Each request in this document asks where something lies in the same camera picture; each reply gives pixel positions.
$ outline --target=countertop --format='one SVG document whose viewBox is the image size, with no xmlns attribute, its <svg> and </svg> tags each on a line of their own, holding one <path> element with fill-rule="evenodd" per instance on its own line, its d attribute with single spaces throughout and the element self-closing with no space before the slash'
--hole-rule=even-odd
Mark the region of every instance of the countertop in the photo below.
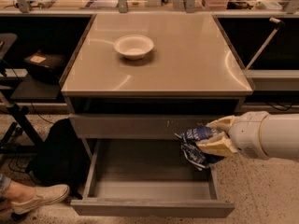
<svg viewBox="0 0 299 224">
<path fill-rule="evenodd" d="M 114 49 L 123 35 L 146 35 L 154 50 L 128 61 Z M 190 97 L 252 93 L 207 12 L 99 12 L 65 81 L 66 96 Z"/>
</svg>

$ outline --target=table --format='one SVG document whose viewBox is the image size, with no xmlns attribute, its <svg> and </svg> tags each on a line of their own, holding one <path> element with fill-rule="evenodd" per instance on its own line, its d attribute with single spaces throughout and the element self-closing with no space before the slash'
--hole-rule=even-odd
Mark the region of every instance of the table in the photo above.
<svg viewBox="0 0 299 224">
<path fill-rule="evenodd" d="M 154 50 L 125 60 L 113 43 L 129 34 L 150 37 Z M 214 169 L 186 169 L 174 136 L 232 114 L 252 93 L 209 13 L 97 13 L 62 93 L 92 160 L 83 200 L 72 201 L 80 215 L 226 217 L 234 209 L 219 200 Z M 156 175 L 145 178 L 150 170 Z"/>
</svg>

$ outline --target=speckled floor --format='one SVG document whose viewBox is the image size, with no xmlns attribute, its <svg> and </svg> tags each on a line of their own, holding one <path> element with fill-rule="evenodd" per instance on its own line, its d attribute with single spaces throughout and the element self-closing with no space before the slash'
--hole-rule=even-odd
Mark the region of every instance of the speckled floor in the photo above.
<svg viewBox="0 0 299 224">
<path fill-rule="evenodd" d="M 65 118 L 64 115 L 42 115 L 44 119 L 54 122 Z M 50 123 L 37 115 L 28 119 L 42 138 L 47 136 Z M 0 115 L 0 137 L 7 130 L 12 118 Z M 21 144 L 30 143 L 26 135 L 18 137 Z M 30 156 L 5 158 L 1 172 L 14 180 L 33 186 L 35 183 L 27 174 L 11 171 L 10 167 L 20 170 L 26 166 Z M 221 199 L 235 204 L 235 210 L 227 218 L 174 218 L 174 217 L 81 217 L 69 205 L 69 200 L 52 206 L 44 206 L 29 213 L 21 223 L 211 223 L 211 224 L 288 224 L 298 223 L 299 219 L 299 163 L 273 159 L 270 161 L 249 160 L 234 155 L 217 164 L 218 183 Z M 11 218 L 0 223 L 15 223 Z"/>
</svg>

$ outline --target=person's foot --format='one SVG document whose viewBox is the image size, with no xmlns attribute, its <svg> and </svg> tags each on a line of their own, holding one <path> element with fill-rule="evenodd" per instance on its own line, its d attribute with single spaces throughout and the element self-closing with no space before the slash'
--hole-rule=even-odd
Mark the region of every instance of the person's foot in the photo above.
<svg viewBox="0 0 299 224">
<path fill-rule="evenodd" d="M 20 215 L 28 213 L 43 205 L 51 205 L 63 201 L 69 194 L 67 185 L 56 185 L 48 188 L 35 187 L 34 197 L 26 202 L 11 202 L 13 212 Z"/>
</svg>

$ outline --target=black bag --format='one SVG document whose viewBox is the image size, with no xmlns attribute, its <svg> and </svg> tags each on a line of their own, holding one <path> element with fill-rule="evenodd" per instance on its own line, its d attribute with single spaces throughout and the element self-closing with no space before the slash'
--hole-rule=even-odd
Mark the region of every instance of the black bag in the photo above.
<svg viewBox="0 0 299 224">
<path fill-rule="evenodd" d="M 86 181 L 89 165 L 85 147 L 70 120 L 61 119 L 50 128 L 48 137 L 25 172 L 33 171 L 45 186 L 67 184 L 70 196 L 82 199 L 78 186 Z"/>
<path fill-rule="evenodd" d="M 41 82 L 58 85 L 66 67 L 66 57 L 62 54 L 45 54 L 38 51 L 24 59 L 28 73 Z"/>
</svg>

